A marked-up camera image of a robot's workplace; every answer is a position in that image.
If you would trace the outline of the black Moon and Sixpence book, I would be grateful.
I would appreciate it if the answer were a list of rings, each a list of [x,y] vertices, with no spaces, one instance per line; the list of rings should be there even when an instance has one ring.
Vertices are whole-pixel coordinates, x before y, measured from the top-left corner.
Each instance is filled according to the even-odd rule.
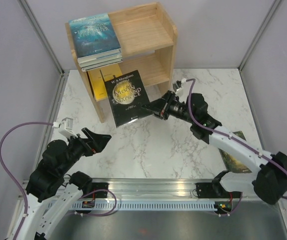
[[[104,84],[117,128],[151,115],[142,108],[150,101],[138,70],[115,77]]]

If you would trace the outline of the yellow book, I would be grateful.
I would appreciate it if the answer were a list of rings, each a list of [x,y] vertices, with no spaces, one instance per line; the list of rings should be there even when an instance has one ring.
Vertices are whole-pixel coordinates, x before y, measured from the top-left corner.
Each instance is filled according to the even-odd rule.
[[[105,82],[122,75],[118,63],[89,70],[87,73],[90,78],[94,99],[97,102],[108,97]]]

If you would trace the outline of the Robinson Crusoe purple book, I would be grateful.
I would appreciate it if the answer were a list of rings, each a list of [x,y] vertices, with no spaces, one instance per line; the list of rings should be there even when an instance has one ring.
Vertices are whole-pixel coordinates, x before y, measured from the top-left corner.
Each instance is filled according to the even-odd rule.
[[[122,60],[113,61],[113,62],[110,62],[110,63],[107,63],[107,64],[95,64],[95,65],[92,65],[92,66],[83,67],[83,68],[81,68],[81,70],[82,70],[83,72],[87,72],[87,71],[91,71],[91,70],[94,70],[94,69],[98,69],[98,68],[102,68],[102,67],[107,67],[107,66],[114,65],[114,64],[119,64],[119,63],[121,63],[121,62],[122,62]]]

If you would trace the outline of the grey white book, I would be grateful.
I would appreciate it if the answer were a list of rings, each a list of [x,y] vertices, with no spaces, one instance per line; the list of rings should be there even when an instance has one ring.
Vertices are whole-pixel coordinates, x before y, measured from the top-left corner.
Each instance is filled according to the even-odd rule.
[[[123,59],[122,57],[116,57],[116,58],[112,58],[112,59],[108,59],[108,58],[103,59],[102,61],[94,60],[94,61],[88,61],[88,62],[80,63],[79,66],[81,68],[94,67],[97,65],[108,64],[108,63],[112,63],[115,61],[121,61],[122,59]]]

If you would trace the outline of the green gold fantasy book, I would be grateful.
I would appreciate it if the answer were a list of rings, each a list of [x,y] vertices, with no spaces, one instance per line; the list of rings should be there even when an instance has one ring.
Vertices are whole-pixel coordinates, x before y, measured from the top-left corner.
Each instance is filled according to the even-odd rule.
[[[226,167],[226,169],[232,173],[251,173],[251,170],[246,167],[243,163],[241,163],[239,160],[237,160],[232,155],[228,154],[227,152],[219,149],[219,153],[221,155],[221,158],[223,160],[223,163]]]

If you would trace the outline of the teal sea cover book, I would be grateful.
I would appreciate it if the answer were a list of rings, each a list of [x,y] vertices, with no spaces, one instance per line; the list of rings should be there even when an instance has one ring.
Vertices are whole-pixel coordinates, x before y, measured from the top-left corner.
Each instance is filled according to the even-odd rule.
[[[107,13],[68,22],[78,63],[121,53],[121,45]]]

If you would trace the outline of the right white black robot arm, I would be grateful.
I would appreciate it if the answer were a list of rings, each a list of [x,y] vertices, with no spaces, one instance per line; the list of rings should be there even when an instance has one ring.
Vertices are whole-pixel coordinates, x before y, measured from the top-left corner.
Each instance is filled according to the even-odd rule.
[[[170,116],[191,124],[190,131],[201,141],[212,145],[244,164],[249,173],[222,171],[212,180],[212,191],[218,197],[228,192],[254,193],[265,203],[274,205],[285,199],[287,192],[287,155],[272,154],[254,148],[244,139],[225,128],[208,114],[208,104],[200,93],[191,93],[186,102],[180,102],[173,91],[142,108],[155,117],[167,120]]]

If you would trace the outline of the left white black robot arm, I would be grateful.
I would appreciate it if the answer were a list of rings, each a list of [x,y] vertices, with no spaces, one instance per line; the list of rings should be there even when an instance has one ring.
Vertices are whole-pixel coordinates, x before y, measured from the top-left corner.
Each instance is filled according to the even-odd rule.
[[[26,188],[20,190],[24,207],[21,218],[8,237],[10,240],[47,240],[75,201],[91,197],[93,200],[86,207],[92,209],[96,199],[111,193],[107,187],[95,186],[87,174],[77,171],[70,176],[59,199],[49,206],[72,166],[81,157],[101,153],[112,138],[109,134],[94,133],[86,127],[81,130],[84,138],[62,123],[57,128],[67,141],[53,140],[47,145]]]

